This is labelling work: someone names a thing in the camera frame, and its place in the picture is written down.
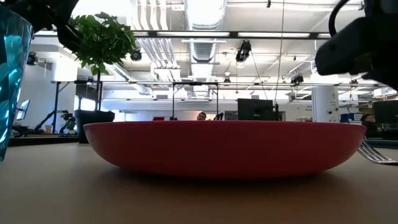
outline potted plant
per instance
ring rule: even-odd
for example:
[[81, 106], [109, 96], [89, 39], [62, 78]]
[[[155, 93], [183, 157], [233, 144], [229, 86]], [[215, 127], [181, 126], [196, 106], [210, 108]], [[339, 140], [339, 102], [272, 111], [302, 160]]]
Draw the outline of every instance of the potted plant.
[[136, 48], [136, 39], [130, 27], [120, 24], [117, 19], [116, 16], [101, 12], [95, 16], [77, 16], [69, 22], [78, 31], [81, 40], [80, 48], [73, 53], [81, 61], [82, 68], [86, 65], [91, 66], [91, 73], [97, 76], [95, 110], [75, 111], [81, 143], [88, 142], [83, 130], [84, 124], [112, 122], [114, 119], [114, 113], [98, 109], [101, 100], [101, 74], [109, 75], [105, 64], [118, 64], [123, 67], [122, 59], [126, 58], [127, 54], [133, 54]]

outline bowl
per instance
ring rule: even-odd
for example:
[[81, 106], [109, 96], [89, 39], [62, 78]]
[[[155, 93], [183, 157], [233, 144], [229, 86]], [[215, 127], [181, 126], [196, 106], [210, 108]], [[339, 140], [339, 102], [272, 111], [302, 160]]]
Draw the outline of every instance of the bowl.
[[209, 179], [310, 175], [347, 161], [366, 128], [280, 121], [133, 121], [84, 125], [104, 160], [136, 172]]

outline monitor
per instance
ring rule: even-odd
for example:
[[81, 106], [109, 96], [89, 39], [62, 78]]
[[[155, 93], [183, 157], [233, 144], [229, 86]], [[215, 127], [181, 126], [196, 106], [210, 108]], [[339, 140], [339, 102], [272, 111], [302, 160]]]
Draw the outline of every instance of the monitor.
[[238, 120], [276, 121], [272, 100], [238, 99]]
[[18, 108], [17, 121], [25, 119], [29, 103], [30, 100], [21, 103], [21, 107]]
[[374, 118], [380, 124], [398, 123], [398, 100], [374, 102]]

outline table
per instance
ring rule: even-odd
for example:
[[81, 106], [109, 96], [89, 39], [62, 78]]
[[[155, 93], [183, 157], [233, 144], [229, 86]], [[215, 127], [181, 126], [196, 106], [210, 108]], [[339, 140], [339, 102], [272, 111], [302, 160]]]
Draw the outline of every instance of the table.
[[[398, 159], [397, 150], [382, 149]], [[138, 175], [89, 145], [12, 147], [0, 163], [1, 223], [394, 223], [398, 167], [355, 154], [311, 177], [251, 182]]]

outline blue glass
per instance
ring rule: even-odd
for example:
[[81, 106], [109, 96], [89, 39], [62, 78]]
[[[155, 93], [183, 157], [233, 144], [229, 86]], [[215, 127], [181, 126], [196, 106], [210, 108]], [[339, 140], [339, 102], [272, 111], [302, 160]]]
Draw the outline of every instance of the blue glass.
[[32, 35], [29, 22], [0, 6], [0, 162], [6, 155]]

